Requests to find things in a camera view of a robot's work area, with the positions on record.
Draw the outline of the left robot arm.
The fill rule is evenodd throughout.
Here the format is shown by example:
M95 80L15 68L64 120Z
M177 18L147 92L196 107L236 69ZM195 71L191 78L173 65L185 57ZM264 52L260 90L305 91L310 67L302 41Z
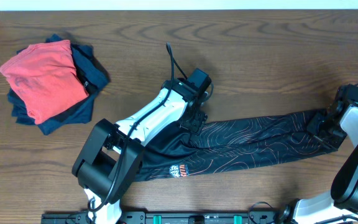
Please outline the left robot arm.
M71 170L88 197L88 209L68 219L75 223L116 223L119 201L140 170L146 146L174 128L198 134L207 115L200 110L210 97L210 78L167 80L157 97L132 116L99 121Z

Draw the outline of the black printed cycling jersey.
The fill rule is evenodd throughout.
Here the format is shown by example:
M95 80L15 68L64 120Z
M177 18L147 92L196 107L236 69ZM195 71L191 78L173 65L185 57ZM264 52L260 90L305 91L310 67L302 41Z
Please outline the black printed cycling jersey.
M321 110L207 123L192 134L171 123L146 146L135 181L215 174L334 152L307 130Z

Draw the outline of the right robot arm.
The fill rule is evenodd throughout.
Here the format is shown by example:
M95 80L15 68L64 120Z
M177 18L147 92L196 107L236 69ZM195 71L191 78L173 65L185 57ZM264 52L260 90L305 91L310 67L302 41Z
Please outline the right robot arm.
M358 222L358 83L340 86L334 102L312 119L307 130L330 149L337 149L349 138L354 150L329 192L287 205L279 223Z

